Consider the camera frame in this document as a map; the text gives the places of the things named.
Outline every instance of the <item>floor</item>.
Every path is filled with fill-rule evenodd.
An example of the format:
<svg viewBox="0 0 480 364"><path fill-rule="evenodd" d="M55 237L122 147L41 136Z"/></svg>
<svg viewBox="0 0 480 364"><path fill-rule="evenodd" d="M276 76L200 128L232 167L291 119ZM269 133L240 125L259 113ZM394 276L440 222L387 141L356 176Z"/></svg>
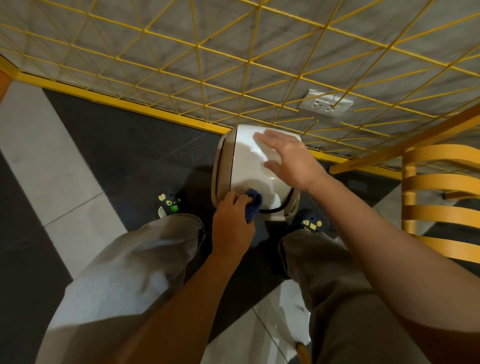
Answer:
<svg viewBox="0 0 480 364"><path fill-rule="evenodd" d="M0 301L1 312L8 313L0 320L2 362L34 361L65 287L113 239L156 218L162 189L183 189L208 230L219 138L17 82L10 86L0 106L0 196L5 206L0 212L0 275L9 277L0 282L8 297ZM399 181L359 171L337 177L400 224ZM445 203L435 193L422 198ZM335 238L321 206L308 195L300 200ZM295 342L310 341L309 314L298 285L283 281L275 270L275 225L257 222L256 228L220 302L202 364L287 363L295 360ZM478 233L455 229L431 223L420 227L432 236L448 230L480 243ZM187 267L187 279L210 250L207 237Z"/></svg>

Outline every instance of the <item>white wall socket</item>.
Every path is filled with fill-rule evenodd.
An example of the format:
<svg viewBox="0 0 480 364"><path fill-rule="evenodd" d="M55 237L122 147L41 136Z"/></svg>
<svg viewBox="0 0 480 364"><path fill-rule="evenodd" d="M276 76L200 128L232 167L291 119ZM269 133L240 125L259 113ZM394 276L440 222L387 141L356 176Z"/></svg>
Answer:
<svg viewBox="0 0 480 364"><path fill-rule="evenodd" d="M347 98L343 98L335 108L332 106L340 100L340 96L334 95L324 95L325 92L320 92L316 90L308 90L307 95L305 98L307 100L303 100L300 105L299 109L304 109L308 111L318 112L322 115L328 115L333 118L336 118L342 115L345 111L352 107L353 101L348 100Z"/></svg>

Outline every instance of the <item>person's left hand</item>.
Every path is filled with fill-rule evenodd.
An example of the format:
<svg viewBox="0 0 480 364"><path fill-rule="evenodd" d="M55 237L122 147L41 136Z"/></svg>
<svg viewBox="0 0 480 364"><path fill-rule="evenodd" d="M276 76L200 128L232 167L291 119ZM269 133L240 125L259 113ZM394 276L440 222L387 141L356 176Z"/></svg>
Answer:
<svg viewBox="0 0 480 364"><path fill-rule="evenodd" d="M255 235L255 223L245 220L245 206L252 198L230 191L213 216L212 256L233 260L236 264L247 252Z"/></svg>

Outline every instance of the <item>chair backrest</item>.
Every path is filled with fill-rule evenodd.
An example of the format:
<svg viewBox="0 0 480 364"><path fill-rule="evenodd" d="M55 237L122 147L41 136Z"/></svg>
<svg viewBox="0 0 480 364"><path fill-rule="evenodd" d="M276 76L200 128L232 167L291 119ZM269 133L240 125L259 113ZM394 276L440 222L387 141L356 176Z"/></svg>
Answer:
<svg viewBox="0 0 480 364"><path fill-rule="evenodd" d="M480 170L480 150L471 146L439 144L407 151L402 157L402 229L439 253L480 263L480 246L416 235L416 221L448 222L480 229L480 211L457 206L416 205L417 190L443 190L446 198L480 198L480 179L453 173L416 174L416 164L450 161Z"/></svg>

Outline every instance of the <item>white floor tile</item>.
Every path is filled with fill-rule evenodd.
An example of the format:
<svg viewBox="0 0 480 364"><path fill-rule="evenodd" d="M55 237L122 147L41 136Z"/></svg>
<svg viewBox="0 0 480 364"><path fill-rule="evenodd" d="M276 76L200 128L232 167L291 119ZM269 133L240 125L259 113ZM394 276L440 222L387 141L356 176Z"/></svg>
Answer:
<svg viewBox="0 0 480 364"><path fill-rule="evenodd" d="M297 352L297 342L310 342L310 312L305 308L300 287L292 280L284 281L254 308L261 322L287 360Z"/></svg>
<svg viewBox="0 0 480 364"><path fill-rule="evenodd" d="M10 85L0 107L0 149L43 225L102 192L39 87Z"/></svg>
<svg viewBox="0 0 480 364"><path fill-rule="evenodd" d="M200 364L286 364L253 310L249 310L205 349Z"/></svg>
<svg viewBox="0 0 480 364"><path fill-rule="evenodd" d="M45 227L53 245L75 279L126 229L105 194L101 194Z"/></svg>
<svg viewBox="0 0 480 364"><path fill-rule="evenodd" d="M439 191L417 191L417 205L453 206L456 200L443 200ZM374 209L385 219L402 229L402 187L394 188L387 196L378 202ZM423 235L432 227L433 221L417 221L417 235Z"/></svg>

